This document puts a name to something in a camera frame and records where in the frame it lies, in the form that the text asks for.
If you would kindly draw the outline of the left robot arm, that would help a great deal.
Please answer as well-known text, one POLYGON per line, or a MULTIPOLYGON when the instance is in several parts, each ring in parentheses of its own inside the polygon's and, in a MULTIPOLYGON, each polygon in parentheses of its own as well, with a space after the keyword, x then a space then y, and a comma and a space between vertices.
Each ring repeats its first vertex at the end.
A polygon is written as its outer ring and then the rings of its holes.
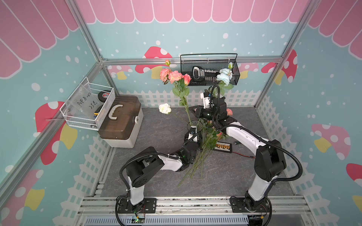
POLYGON ((132 213, 138 215, 156 199, 144 197, 145 185, 161 170, 181 172, 196 162, 201 147, 201 139, 196 133, 185 140, 182 147, 174 153, 161 153, 148 147, 128 160, 120 169, 119 177, 126 185, 127 195, 116 198, 116 214, 132 213))

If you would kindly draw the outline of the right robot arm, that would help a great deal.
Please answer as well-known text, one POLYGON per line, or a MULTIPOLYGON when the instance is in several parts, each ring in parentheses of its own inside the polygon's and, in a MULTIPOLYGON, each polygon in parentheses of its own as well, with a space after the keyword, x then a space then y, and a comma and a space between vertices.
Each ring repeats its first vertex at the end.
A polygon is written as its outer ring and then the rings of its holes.
POLYGON ((267 140, 246 127, 227 114, 227 104, 224 98, 220 97, 221 91, 218 85, 211 90, 202 93, 203 105, 189 107, 196 118, 211 121, 213 127, 236 139, 247 147, 255 156, 254 171, 256 176, 251 187, 242 199, 242 206, 248 212, 257 211, 262 205, 271 206, 268 193, 277 182, 290 182, 299 179, 303 174, 301 162, 289 151, 282 148, 278 140, 267 140), (289 156, 298 167, 298 172, 290 178, 279 178, 279 175, 286 169, 285 157, 289 156))

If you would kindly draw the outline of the clear glass vase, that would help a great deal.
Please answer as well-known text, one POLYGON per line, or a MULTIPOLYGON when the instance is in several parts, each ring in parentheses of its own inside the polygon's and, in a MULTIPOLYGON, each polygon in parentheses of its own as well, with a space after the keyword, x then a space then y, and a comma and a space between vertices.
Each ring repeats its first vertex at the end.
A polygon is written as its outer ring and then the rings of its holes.
POLYGON ((188 132, 185 134, 185 141, 192 138, 194 134, 197 134, 196 137, 193 138, 194 142, 200 143, 202 140, 202 129, 203 125, 201 120, 193 120, 187 124, 188 132))

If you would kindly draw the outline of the pink rose stem bunch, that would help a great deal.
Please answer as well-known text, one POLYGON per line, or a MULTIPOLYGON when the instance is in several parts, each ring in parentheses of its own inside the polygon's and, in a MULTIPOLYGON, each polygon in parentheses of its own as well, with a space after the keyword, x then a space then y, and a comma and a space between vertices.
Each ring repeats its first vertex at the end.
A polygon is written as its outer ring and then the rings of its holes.
POLYGON ((203 125, 201 149, 198 152, 196 160, 192 164, 191 169, 188 170, 186 175, 179 182, 178 187, 180 187, 186 179, 193 179, 197 173, 200 173, 201 179, 203 178, 206 160, 211 155, 213 148, 215 147, 217 142, 227 137, 226 134, 216 129, 213 121, 207 119, 195 120, 201 120, 201 123, 203 125))

